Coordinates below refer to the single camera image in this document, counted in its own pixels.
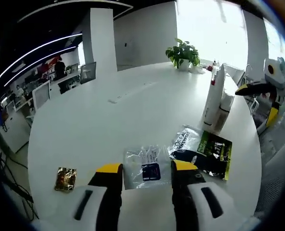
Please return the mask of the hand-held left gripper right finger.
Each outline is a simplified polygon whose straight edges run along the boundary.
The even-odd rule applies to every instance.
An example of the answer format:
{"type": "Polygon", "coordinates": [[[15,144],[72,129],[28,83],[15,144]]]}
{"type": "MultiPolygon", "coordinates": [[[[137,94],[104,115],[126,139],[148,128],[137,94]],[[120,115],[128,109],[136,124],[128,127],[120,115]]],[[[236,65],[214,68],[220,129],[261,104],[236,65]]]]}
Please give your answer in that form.
{"type": "Polygon", "coordinates": [[[172,203],[178,231],[235,231],[240,213],[232,197],[206,182],[189,162],[171,161],[172,203]]]}

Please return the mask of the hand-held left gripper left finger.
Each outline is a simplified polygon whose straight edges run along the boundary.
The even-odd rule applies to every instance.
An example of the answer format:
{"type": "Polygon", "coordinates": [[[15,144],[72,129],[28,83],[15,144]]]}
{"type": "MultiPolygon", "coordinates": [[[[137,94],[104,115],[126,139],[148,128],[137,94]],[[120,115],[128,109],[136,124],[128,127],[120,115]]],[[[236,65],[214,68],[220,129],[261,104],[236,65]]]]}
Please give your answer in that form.
{"type": "Polygon", "coordinates": [[[116,231],[122,205],[123,165],[106,164],[88,185],[75,188],[57,209],[58,231],[116,231]]]}

